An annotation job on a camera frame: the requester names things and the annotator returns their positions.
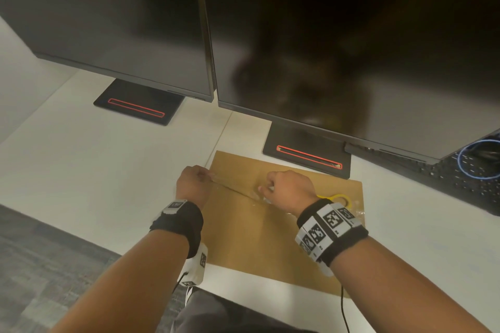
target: floor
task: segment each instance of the floor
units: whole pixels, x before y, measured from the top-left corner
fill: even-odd
[[[48,331],[120,256],[0,206],[0,331]],[[184,306],[178,287],[157,332]]]

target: person's left arm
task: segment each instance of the person's left arm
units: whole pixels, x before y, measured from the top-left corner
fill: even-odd
[[[207,202],[207,169],[186,167],[176,198]],[[188,256],[185,236],[153,230],[117,260],[51,330],[53,333],[154,332]]]

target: black screen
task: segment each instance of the black screen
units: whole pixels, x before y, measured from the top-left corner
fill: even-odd
[[[500,0],[206,4],[223,106],[434,159],[500,128]]]
[[[212,99],[198,0],[0,0],[40,57]]]

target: wristband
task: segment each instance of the wristband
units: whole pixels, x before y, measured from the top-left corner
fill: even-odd
[[[346,207],[331,204],[328,199],[320,199],[307,207],[298,217],[297,225],[295,241],[318,262],[322,271],[337,255],[368,236],[365,227]]]
[[[193,258],[202,240],[203,215],[196,204],[187,200],[175,200],[164,208],[153,221],[149,231],[161,229],[183,235],[189,242],[187,258]]]

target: red outlined slot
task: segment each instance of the red outlined slot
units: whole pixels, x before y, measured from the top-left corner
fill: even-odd
[[[287,147],[284,147],[281,145],[278,145],[276,147],[276,150],[279,151],[280,153],[284,153],[284,154],[288,154],[290,156],[306,159],[308,161],[315,162],[315,163],[318,163],[320,165],[333,167],[334,169],[337,169],[337,170],[342,170],[342,164],[340,162],[335,162],[335,161],[331,161],[331,160],[326,159],[326,158],[313,156],[312,154],[303,153],[303,152],[300,152],[298,150],[287,148]]]
[[[165,116],[165,112],[160,112],[160,111],[153,110],[151,108],[146,108],[146,107],[143,107],[143,106],[138,106],[137,104],[132,104],[132,103],[129,103],[129,102],[124,102],[123,100],[118,100],[118,99],[111,98],[111,99],[108,100],[108,103],[109,104],[114,104],[115,106],[119,106],[119,107],[123,107],[123,108],[128,108],[129,110],[134,110],[134,111],[137,111],[137,112],[142,112],[142,113],[145,113],[146,115],[152,115],[152,116],[159,117],[159,118],[162,118],[163,116]]]

